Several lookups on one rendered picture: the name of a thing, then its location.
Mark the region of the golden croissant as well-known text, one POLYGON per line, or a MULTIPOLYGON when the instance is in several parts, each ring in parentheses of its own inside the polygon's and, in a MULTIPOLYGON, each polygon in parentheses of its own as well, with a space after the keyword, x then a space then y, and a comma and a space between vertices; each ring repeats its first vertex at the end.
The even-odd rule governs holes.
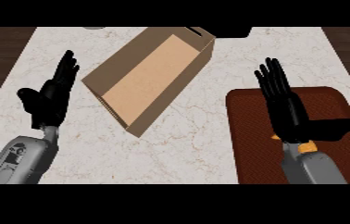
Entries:
POLYGON ((318 151, 318 146, 314 141, 308 143, 283 142, 284 152, 299 156, 300 154, 314 153, 318 151))

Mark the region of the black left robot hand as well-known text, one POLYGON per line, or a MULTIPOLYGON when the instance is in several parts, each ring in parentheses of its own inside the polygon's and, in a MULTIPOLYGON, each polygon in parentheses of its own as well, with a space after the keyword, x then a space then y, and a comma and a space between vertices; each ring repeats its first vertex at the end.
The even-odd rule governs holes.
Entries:
POLYGON ((68 100, 77 78, 80 65, 74 52, 65 51, 54 78, 46 81, 42 90, 32 88, 18 90, 18 97, 26 111, 32 114, 32 128, 40 130, 48 126, 61 127, 65 121, 68 100))

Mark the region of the reddish brown tray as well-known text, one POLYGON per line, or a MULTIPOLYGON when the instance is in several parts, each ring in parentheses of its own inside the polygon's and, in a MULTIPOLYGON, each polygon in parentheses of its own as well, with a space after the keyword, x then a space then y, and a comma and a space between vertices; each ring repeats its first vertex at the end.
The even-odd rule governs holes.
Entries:
MULTIPOLYGON (((331 87, 294 87, 311 119, 350 118, 350 104, 331 87)), ((235 89, 226 96, 231 140, 241 184, 287 184, 284 148, 272 138, 266 99, 260 89, 235 89)), ((317 142, 350 182, 350 132, 337 142, 317 142)))

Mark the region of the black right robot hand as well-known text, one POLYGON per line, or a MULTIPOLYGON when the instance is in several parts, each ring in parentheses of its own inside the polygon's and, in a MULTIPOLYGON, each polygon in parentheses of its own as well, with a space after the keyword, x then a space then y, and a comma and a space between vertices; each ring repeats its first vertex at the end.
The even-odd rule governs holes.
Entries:
POLYGON ((302 97, 293 92, 286 71, 277 58, 255 71, 268 103, 272 129, 286 143, 336 142, 350 132, 350 118, 312 120, 302 97))

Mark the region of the brown cardboard box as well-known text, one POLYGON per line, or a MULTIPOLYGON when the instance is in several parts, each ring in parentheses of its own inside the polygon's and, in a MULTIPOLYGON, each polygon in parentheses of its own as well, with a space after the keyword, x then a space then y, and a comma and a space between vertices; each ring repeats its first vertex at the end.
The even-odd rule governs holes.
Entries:
POLYGON ((141 136, 212 60, 200 27, 150 27, 83 78, 125 129, 141 136))

